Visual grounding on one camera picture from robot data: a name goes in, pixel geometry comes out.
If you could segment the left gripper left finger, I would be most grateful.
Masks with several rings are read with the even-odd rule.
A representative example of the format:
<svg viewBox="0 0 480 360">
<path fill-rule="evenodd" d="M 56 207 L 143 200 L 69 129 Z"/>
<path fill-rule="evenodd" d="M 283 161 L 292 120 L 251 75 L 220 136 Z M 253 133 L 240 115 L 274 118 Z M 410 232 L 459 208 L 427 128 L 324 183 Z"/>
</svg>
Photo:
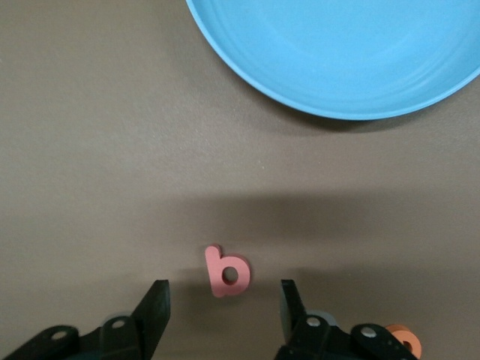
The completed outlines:
<svg viewBox="0 0 480 360">
<path fill-rule="evenodd" d="M 7 359 L 151 359 L 170 320 L 170 283 L 156 280 L 129 315 L 81 335 L 70 325 L 37 333 Z"/>
</svg>

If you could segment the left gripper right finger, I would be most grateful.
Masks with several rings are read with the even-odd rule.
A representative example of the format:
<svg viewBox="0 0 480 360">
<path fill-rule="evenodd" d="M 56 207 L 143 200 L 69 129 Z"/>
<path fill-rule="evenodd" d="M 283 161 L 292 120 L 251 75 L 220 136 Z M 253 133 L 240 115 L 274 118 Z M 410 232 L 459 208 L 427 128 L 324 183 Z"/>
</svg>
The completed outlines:
<svg viewBox="0 0 480 360">
<path fill-rule="evenodd" d="M 276 359 L 411 359 L 412 352 L 381 325 L 359 324 L 349 333 L 307 312 L 294 280 L 280 282 L 285 344 Z"/>
</svg>

